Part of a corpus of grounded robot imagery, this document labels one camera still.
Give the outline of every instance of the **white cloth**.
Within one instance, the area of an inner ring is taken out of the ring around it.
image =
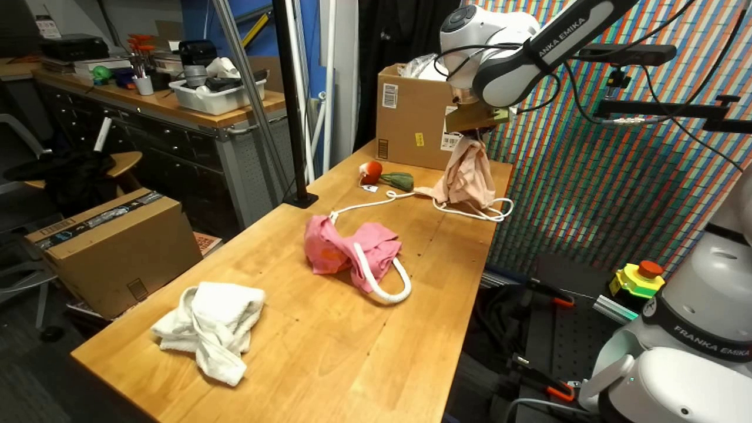
[[[262,288],[199,281],[184,291],[177,311],[153,324],[153,333],[161,350],[194,352],[204,375],[238,385],[246,369],[239,355],[251,345],[262,299]]]

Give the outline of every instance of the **cardboard box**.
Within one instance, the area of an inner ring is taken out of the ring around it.
[[[105,320],[121,314],[199,260],[181,204],[133,191],[25,234],[66,288]]]
[[[377,158],[443,169],[461,132],[494,127],[487,106],[456,106],[450,84],[401,77],[400,66],[377,73]]]

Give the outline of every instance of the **wire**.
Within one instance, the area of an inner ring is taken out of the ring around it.
[[[643,77],[647,77],[647,82],[648,82],[648,91],[651,91],[654,100],[663,109],[663,100],[659,100],[658,93],[656,93],[654,77],[651,77],[648,69],[647,69],[647,66],[638,66],[638,69],[641,69],[641,73],[643,73]],[[671,119],[689,139],[694,139],[694,142],[701,143],[702,149],[717,152],[722,160],[726,160],[728,164],[732,164],[737,172],[744,172],[737,162],[732,162],[732,160],[730,160],[728,156],[724,156],[718,149],[714,149],[714,145],[705,143],[702,139],[698,139],[695,133],[690,133],[690,132],[676,119],[674,112],[670,112],[667,109],[663,109],[663,116],[664,116],[667,119]]]
[[[104,0],[97,0],[97,4],[99,4],[99,11],[101,11],[101,17],[104,17],[104,24],[108,25],[108,32],[111,32],[111,38],[113,38],[113,44],[120,48],[120,38],[117,38],[115,24],[113,24],[108,10],[104,8]]]
[[[509,406],[502,412],[502,423],[513,423],[513,414],[516,406],[544,406],[544,408],[562,408],[562,412],[570,412],[570,414],[581,414],[581,416],[595,416],[585,408],[575,408],[575,406],[569,406],[569,404],[558,404],[558,401],[544,401],[544,399],[537,399],[537,397],[516,397],[515,401],[509,401]]]
[[[558,96],[558,91],[562,91],[562,77],[557,77],[554,73],[547,73],[547,77],[553,77],[553,79],[557,82],[554,93],[553,93],[547,100],[535,104],[535,106],[530,106],[530,109],[516,109],[516,110],[513,109],[516,116],[523,116],[523,112],[530,112],[530,110],[540,110],[540,109],[549,106],[549,104]]]
[[[473,56],[483,55],[487,49],[497,49],[497,52],[502,52],[502,49],[518,49],[518,48],[521,48],[518,43],[461,44],[461,48],[439,52],[439,55],[432,59],[432,69],[448,79],[448,77],[454,77],[459,71],[462,71],[462,69],[469,63]],[[475,52],[473,56],[466,56],[462,63],[459,63],[459,66],[456,66],[454,71],[448,71],[448,73],[443,73],[443,71],[437,66],[439,59],[443,59],[443,56],[448,56],[448,55],[456,55],[456,52],[466,52],[466,49],[479,49],[479,52]]]
[[[570,71],[570,66],[564,60],[564,71],[569,76],[569,82],[570,82],[570,91],[573,91],[573,104],[578,106],[581,116],[591,122],[591,125],[610,125],[610,127],[648,127],[648,125],[658,125],[658,122],[664,122],[667,118],[659,118],[659,119],[643,119],[643,122],[616,122],[616,119],[600,119],[600,118],[591,118],[585,109],[582,109],[582,100],[581,100],[581,90],[578,90],[578,79]]]
[[[676,21],[695,0],[689,0],[682,4],[682,10],[676,10],[676,15],[671,15],[667,21],[663,21],[659,25],[656,25],[654,30],[648,30],[647,35],[632,40],[629,44],[620,48],[620,49],[614,49],[614,52],[607,52],[607,55],[600,55],[595,56],[596,60],[607,59],[607,56],[616,56],[616,55],[622,55],[641,43],[647,43],[648,38],[658,35],[659,30],[664,30],[671,21]]]
[[[726,44],[724,44],[722,55],[714,59],[714,63],[710,66],[705,79],[698,84],[698,90],[684,100],[684,109],[690,106],[690,100],[698,99],[698,93],[705,90],[705,84],[712,79],[712,76],[717,73],[717,69],[722,66],[724,56],[728,55],[736,35],[737,35],[744,17],[748,17],[748,8],[749,8],[749,2],[748,2],[748,4],[743,8],[743,11],[737,15],[737,18],[736,18],[736,24],[732,24],[732,30],[730,30],[728,38],[726,38]]]

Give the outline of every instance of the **plastic bin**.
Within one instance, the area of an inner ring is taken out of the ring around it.
[[[198,93],[198,90],[185,86],[185,79],[174,79],[168,90],[177,93],[178,106],[208,116],[221,116],[249,104],[245,86]],[[265,79],[255,79],[255,91],[260,99],[265,96]]]

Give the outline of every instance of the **floor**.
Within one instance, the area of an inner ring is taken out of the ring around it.
[[[48,288],[46,332],[38,332],[36,291],[0,304],[0,416],[13,423],[148,420],[70,360],[85,337],[66,318],[61,288]]]

